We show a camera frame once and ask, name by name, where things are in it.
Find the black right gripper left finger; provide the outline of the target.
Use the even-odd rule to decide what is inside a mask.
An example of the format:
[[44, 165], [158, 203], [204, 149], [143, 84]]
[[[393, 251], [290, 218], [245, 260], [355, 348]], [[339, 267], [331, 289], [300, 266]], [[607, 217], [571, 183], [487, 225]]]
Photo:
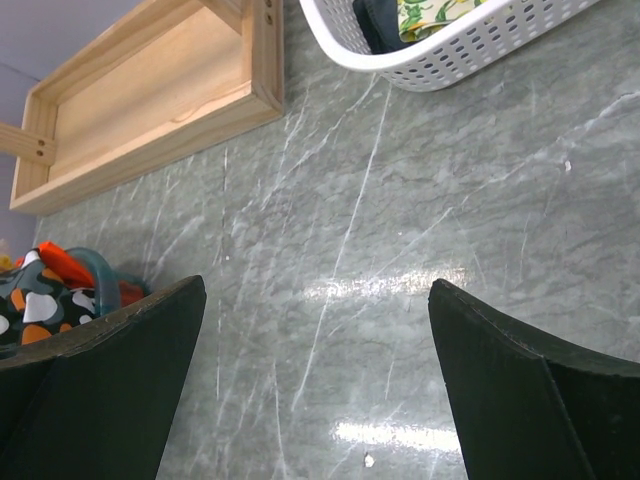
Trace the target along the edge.
[[155, 478], [206, 299], [187, 277], [2, 353], [2, 478]]

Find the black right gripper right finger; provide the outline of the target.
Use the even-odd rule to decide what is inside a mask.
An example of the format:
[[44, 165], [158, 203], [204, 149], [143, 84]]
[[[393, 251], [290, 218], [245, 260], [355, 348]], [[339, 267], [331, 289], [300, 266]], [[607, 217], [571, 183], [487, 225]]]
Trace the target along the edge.
[[471, 479], [636, 479], [639, 365], [436, 280], [429, 320]]

